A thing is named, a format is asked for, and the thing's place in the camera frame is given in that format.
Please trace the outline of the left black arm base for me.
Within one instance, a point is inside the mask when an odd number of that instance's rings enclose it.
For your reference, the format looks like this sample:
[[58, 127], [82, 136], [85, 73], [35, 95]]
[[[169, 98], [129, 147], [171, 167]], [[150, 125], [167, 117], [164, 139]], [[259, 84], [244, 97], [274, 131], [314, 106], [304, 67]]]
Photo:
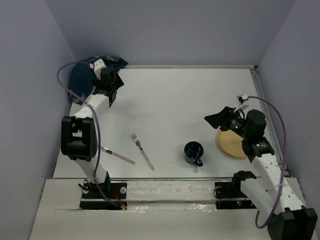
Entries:
[[78, 186], [81, 188], [79, 208], [82, 210], [126, 211], [128, 209], [126, 182], [111, 182], [110, 190], [101, 186], [103, 194], [95, 184], [87, 180]]

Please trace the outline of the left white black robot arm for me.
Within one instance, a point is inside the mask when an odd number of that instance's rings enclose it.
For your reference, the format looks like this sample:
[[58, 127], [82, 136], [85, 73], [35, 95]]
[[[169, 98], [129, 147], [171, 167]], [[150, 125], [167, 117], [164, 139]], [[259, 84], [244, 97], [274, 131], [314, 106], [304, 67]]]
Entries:
[[61, 152], [80, 166], [87, 177], [88, 190], [93, 189], [97, 196], [104, 198], [110, 194], [111, 180], [100, 164], [99, 116], [112, 106], [124, 83], [111, 67], [103, 67], [100, 77], [92, 83], [94, 90], [88, 103], [73, 116], [61, 120]]

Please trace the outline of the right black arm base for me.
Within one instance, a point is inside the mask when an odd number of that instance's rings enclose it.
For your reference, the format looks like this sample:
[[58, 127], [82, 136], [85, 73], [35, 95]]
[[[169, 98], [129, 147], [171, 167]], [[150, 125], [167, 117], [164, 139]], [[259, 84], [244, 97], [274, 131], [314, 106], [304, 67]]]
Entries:
[[256, 209], [252, 201], [242, 192], [233, 189], [231, 182], [216, 182], [213, 195], [217, 210]]

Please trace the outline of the dark blue fish-print cloth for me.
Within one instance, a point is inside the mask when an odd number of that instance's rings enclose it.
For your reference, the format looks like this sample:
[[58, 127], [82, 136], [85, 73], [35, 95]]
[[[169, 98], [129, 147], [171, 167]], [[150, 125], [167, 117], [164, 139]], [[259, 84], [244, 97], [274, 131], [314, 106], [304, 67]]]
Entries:
[[[113, 68], [116, 72], [119, 72], [128, 65], [128, 62], [123, 58], [104, 55], [91, 56], [80, 61], [93, 64], [98, 60], [103, 60], [107, 67]], [[85, 64], [76, 63], [69, 74], [68, 89], [81, 97], [81, 99], [87, 100], [94, 89], [92, 80], [95, 78], [94, 70]]]

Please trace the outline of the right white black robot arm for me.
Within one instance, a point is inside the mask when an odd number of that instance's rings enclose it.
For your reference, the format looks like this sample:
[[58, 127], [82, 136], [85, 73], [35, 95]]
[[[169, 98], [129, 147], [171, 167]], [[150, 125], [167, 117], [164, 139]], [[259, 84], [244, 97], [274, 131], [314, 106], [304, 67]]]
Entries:
[[221, 112], [207, 115], [204, 120], [214, 129], [232, 131], [242, 137], [242, 150], [258, 172], [261, 182], [249, 171], [234, 174], [230, 190], [235, 196], [247, 196], [266, 217], [268, 234], [272, 240], [310, 240], [318, 220], [313, 208], [307, 208], [295, 195], [279, 167], [274, 149], [265, 138], [266, 116], [249, 110], [241, 117], [241, 110], [226, 106]]

